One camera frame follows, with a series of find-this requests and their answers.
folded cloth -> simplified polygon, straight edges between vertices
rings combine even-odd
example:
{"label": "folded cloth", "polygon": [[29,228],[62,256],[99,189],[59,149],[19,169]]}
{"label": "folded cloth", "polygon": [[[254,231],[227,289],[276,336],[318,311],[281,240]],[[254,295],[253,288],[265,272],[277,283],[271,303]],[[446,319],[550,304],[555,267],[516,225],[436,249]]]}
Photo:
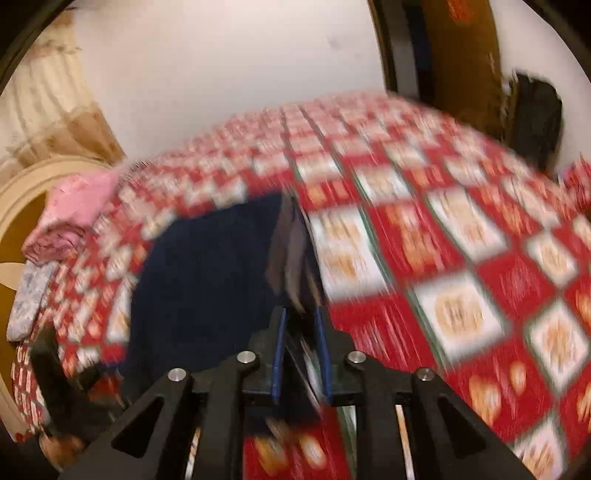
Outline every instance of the folded cloth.
{"label": "folded cloth", "polygon": [[124,397],[135,401],[175,367],[216,367],[268,327],[277,305],[312,310],[323,302],[319,279],[287,194],[176,220],[155,241],[132,296]]}
{"label": "folded cloth", "polygon": [[35,265],[62,260],[92,228],[103,206],[114,194],[120,169],[91,171],[62,180],[48,196],[35,229],[22,253]]}
{"label": "folded cloth", "polygon": [[8,319],[6,339],[9,342],[20,342],[31,334],[47,283],[56,266],[57,262],[50,262],[42,267],[30,261],[25,264]]}

beige curtain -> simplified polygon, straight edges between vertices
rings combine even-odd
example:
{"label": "beige curtain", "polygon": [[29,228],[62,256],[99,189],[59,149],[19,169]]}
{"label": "beige curtain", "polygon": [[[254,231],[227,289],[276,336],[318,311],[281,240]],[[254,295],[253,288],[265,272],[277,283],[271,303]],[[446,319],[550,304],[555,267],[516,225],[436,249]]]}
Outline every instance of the beige curtain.
{"label": "beige curtain", "polygon": [[43,31],[0,96],[0,187],[52,154],[124,157],[84,79],[72,23],[66,11]]}

